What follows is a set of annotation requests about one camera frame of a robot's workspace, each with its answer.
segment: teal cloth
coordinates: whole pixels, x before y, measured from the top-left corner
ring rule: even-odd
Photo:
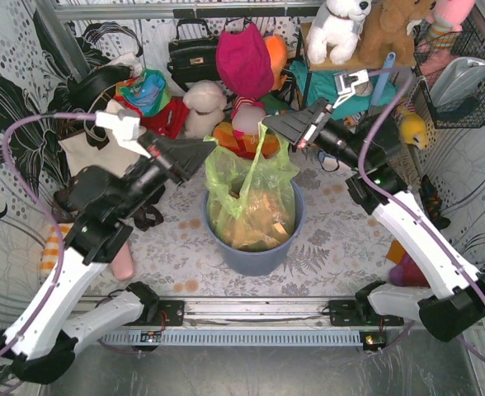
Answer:
[[[305,82],[307,81],[307,66],[298,60],[294,61],[290,66],[290,71],[294,73],[299,89],[303,94],[305,90]],[[336,71],[329,72],[313,72],[310,88],[308,89],[307,106],[312,105],[318,98],[324,97],[330,103],[334,103],[338,95],[336,93],[336,84],[334,83],[334,74]],[[371,78],[373,86],[376,85],[377,77]],[[379,102],[379,106],[388,105],[395,95],[397,88],[390,82],[385,84],[384,92]],[[339,107],[332,113],[334,120],[341,120],[347,116],[366,111],[369,109],[371,102],[371,95],[367,97],[359,97],[354,95],[351,99],[339,105]]]

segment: blue trash can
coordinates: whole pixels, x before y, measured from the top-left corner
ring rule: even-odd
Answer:
[[[206,192],[202,204],[202,219],[204,220],[205,227],[208,229],[211,237],[219,245],[220,254],[224,261],[234,271],[245,276],[266,276],[280,266],[286,259],[286,254],[289,251],[290,245],[301,231],[306,215],[305,201],[301,195],[301,190],[294,181],[292,181],[292,187],[294,188],[295,198],[294,233],[289,240],[282,245],[265,252],[241,252],[240,250],[228,246],[215,236],[210,227],[210,222],[208,221],[206,206],[210,193]]]

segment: floral floor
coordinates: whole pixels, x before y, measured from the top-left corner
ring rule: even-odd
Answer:
[[[393,266],[385,258],[393,236],[349,197],[345,180],[351,171],[326,173],[312,154],[297,152],[291,158],[299,166],[295,180],[304,194],[307,218],[277,270],[247,277],[223,262],[202,224],[202,169],[179,188],[167,183],[157,205],[163,224],[145,233],[134,231],[129,240],[136,263],[133,281],[151,285],[159,295],[316,296],[351,295],[385,279]],[[88,294],[104,295],[123,286],[108,270]]]

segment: white plush toy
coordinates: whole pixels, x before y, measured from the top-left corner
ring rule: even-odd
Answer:
[[[224,119],[227,99],[220,87],[212,81],[200,81],[184,95],[184,105],[190,109],[186,118],[187,138],[202,139],[211,134]]]
[[[371,0],[326,0],[310,26],[307,36],[308,60],[322,64],[327,45],[333,46],[329,58],[344,64],[355,52],[365,18],[371,11]]]

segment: brown stuffed animal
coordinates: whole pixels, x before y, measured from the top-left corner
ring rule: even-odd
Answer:
[[[360,61],[372,64],[379,57],[380,46],[390,44],[398,64],[412,64],[415,45],[407,26],[426,18],[435,4],[435,0],[383,0],[373,6],[360,40]]]

